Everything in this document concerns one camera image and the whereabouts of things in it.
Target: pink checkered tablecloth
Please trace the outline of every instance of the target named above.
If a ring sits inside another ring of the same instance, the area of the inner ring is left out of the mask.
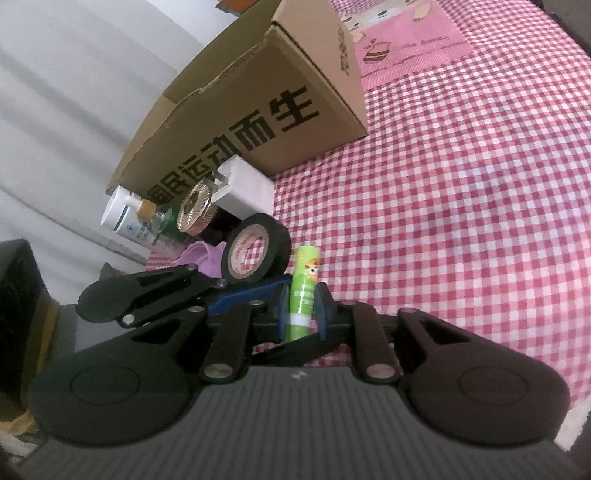
[[[278,175],[275,217],[294,246],[321,246],[336,299],[425,310],[586,397],[591,60],[528,0],[440,4],[475,52],[370,90],[369,135]]]

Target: black electrical tape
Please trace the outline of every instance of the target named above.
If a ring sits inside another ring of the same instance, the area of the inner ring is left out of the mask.
[[[263,253],[255,265],[243,267],[248,249],[261,240]],[[231,283],[258,282],[283,275],[290,262],[290,233],[266,213],[244,219],[230,234],[222,255],[222,277]]]

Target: green glue stick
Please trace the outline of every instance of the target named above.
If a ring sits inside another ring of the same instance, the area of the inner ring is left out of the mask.
[[[295,267],[291,280],[290,324],[285,341],[291,342],[310,333],[314,313],[314,290],[318,281],[320,249],[302,245],[295,251]]]

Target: white wall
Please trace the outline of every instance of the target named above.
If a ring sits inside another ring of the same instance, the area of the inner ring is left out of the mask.
[[[148,0],[203,45],[210,43],[236,17],[215,8],[217,0]]]

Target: blue plastic part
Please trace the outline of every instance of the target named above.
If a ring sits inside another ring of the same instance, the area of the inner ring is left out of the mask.
[[[328,328],[326,325],[326,308],[322,302],[322,296],[320,295],[320,289],[316,285],[314,290],[314,317],[316,318],[316,324],[318,325],[318,333],[320,334],[320,340],[326,341],[328,335]]]
[[[251,300],[263,300],[269,301],[277,289],[277,285],[280,284],[291,284],[291,275],[284,275],[276,280],[272,280],[269,283],[261,282],[251,286],[248,283],[244,284],[244,289],[234,291],[225,295],[222,295],[217,300],[211,302],[207,307],[209,315],[216,315],[220,313],[226,313],[231,307],[237,303],[244,303]]]
[[[290,320],[290,285],[287,284],[281,293],[281,301],[279,305],[279,338],[281,341],[285,339],[285,327]]]

